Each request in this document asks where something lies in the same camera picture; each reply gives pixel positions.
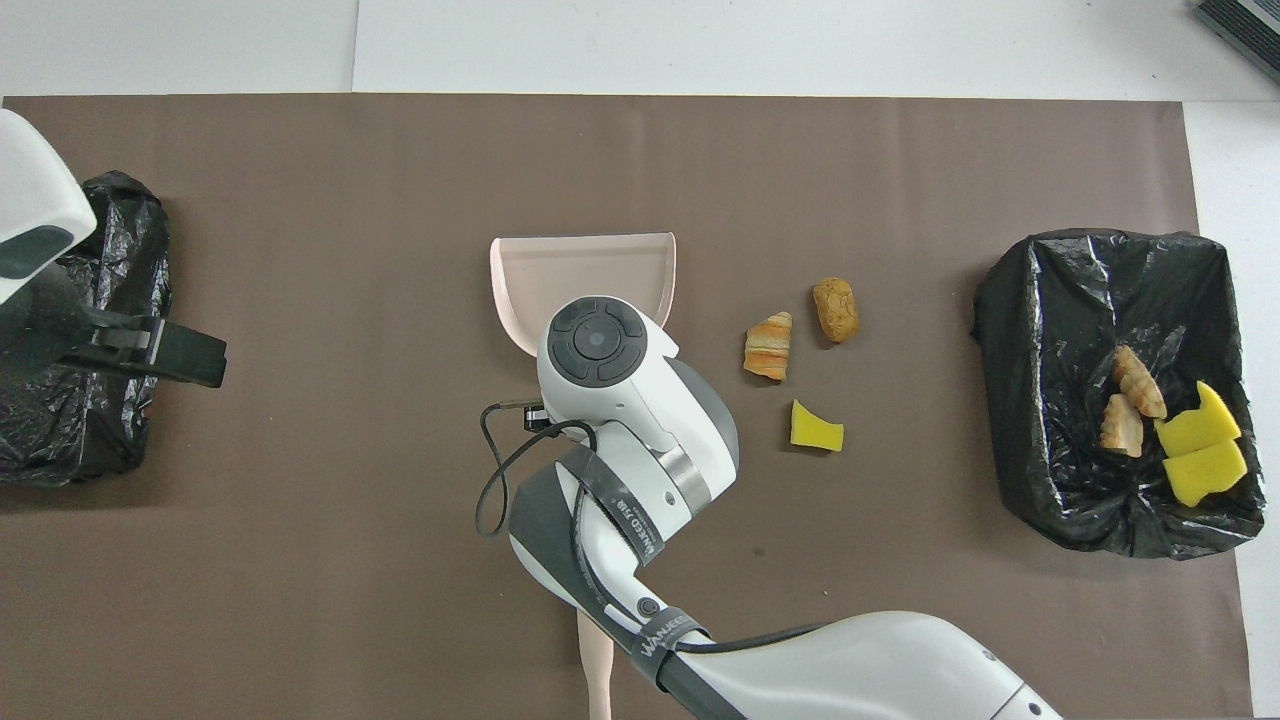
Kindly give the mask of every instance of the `black plastic bag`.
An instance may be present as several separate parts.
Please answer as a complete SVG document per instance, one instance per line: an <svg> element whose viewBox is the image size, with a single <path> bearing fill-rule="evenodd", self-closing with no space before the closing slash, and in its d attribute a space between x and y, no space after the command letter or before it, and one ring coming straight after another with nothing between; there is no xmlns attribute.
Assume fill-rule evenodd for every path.
<svg viewBox="0 0 1280 720"><path fill-rule="evenodd" d="M169 225L142 183L110 172L83 186L97 229L58 259L84 305L168 315ZM54 365L35 379L0 378L0 484L60 486L142 462L156 379Z"/></svg>
<svg viewBox="0 0 1280 720"><path fill-rule="evenodd" d="M996 473L1005 506L1062 547L1187 560L1262 529L1262 470L1240 383L1226 250L1187 233L1068 229L1019 242L974 299ZM1198 406L1196 380L1240 425L1248 473L1180 505L1146 421L1142 457L1102 450L1098 425L1117 345L1138 354L1169 415Z"/></svg>

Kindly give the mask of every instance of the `brown mat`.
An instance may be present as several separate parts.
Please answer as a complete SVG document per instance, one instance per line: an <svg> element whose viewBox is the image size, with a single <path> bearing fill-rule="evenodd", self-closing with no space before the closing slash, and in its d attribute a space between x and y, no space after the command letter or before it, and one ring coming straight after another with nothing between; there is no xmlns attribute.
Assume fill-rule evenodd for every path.
<svg viewBox="0 0 1280 720"><path fill-rule="evenodd" d="M932 612L1070 716L1251 712L1234 557L1076 553L1014 519L966 334L978 278L1028 233L1196 229L1178 105L5 102L78 178L123 169L165 201L174 316L229 368L157 392L132 475L0 492L0 716L585 716L571 612L471 529L480 409L536 392L486 249L637 231L678 238L667 328L744 447L645 573L666 600L719 639ZM809 310L827 274L863 310L845 346ZM773 387L740 365L778 310L796 342ZM846 423L845 452L787 447L794 397ZM509 451L517 419L498 424ZM614 680L617 717L686 716L625 659Z"/></svg>

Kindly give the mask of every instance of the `gray strap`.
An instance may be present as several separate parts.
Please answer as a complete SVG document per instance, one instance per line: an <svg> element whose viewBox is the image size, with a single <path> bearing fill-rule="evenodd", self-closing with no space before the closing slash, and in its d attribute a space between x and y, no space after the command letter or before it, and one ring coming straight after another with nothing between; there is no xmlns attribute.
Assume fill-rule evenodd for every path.
<svg viewBox="0 0 1280 720"><path fill-rule="evenodd" d="M631 664L650 683L657 685L658 671L662 669L662 664L667 660L667 656L676 650L676 643L680 642L680 638L694 630L705 632L705 628L686 615L684 610L673 606L659 610L657 615L640 628L635 642L631 643Z"/></svg>
<svg viewBox="0 0 1280 720"><path fill-rule="evenodd" d="M559 459L559 464L586 487L604 509L609 519L626 538L641 566L648 565L667 543L658 534L658 527L645 512L635 495L618 479L600 456L579 445Z"/></svg>

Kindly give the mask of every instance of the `food item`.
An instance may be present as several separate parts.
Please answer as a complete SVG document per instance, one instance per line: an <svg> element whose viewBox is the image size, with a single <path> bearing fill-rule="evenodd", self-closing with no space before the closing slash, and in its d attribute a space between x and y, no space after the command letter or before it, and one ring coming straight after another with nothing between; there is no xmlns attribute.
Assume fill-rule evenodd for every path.
<svg viewBox="0 0 1280 720"><path fill-rule="evenodd" d="M1234 439L1165 460L1174 497L1187 507L1196 507L1211 492L1231 489L1247 471Z"/></svg>
<svg viewBox="0 0 1280 720"><path fill-rule="evenodd" d="M858 318L854 288L847 282L840 278L823 279L813 286L813 302L818 306L818 323L827 340L845 342L858 333L861 320Z"/></svg>
<svg viewBox="0 0 1280 720"><path fill-rule="evenodd" d="M799 400L792 400L791 445L822 447L840 452L845 447L845 425L828 423L800 405Z"/></svg>
<svg viewBox="0 0 1280 720"><path fill-rule="evenodd" d="M1240 425L1235 424L1231 411L1213 388L1197 380L1196 391L1201 396L1199 410L1179 413L1167 423L1156 420L1156 437L1170 457L1240 437Z"/></svg>
<svg viewBox="0 0 1280 720"><path fill-rule="evenodd" d="M1129 398L1129 402L1133 402L1139 413L1148 418L1169 415L1169 410L1165 409L1165 397L1156 387L1156 379L1151 377L1151 372L1128 345L1116 348L1111 377L1120 383L1120 392Z"/></svg>
<svg viewBox="0 0 1280 720"><path fill-rule="evenodd" d="M1142 415L1138 415L1138 409L1120 393L1107 400L1098 445L1115 452L1124 452L1129 457L1142 456Z"/></svg>
<svg viewBox="0 0 1280 720"><path fill-rule="evenodd" d="M791 313L771 315L768 320L746 331L742 368L773 378L787 379L791 357Z"/></svg>

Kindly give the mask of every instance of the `yellow cheese piece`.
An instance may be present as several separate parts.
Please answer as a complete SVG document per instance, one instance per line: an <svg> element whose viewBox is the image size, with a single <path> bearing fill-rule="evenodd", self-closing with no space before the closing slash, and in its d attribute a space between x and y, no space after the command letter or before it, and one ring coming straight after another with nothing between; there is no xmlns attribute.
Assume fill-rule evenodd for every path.
<svg viewBox="0 0 1280 720"><path fill-rule="evenodd" d="M1201 396L1199 410L1179 413L1169 420L1156 420L1156 436L1165 448L1165 455L1178 457L1211 445L1240 437L1240 427L1231 418L1222 398L1203 382L1196 382Z"/></svg>
<svg viewBox="0 0 1280 720"><path fill-rule="evenodd" d="M1231 489L1247 471L1234 439L1165 460L1174 497L1187 507L1196 507L1211 492Z"/></svg>
<svg viewBox="0 0 1280 720"><path fill-rule="evenodd" d="M845 447L845 425L828 423L800 405L799 400L792 400L791 445L822 447L840 452Z"/></svg>

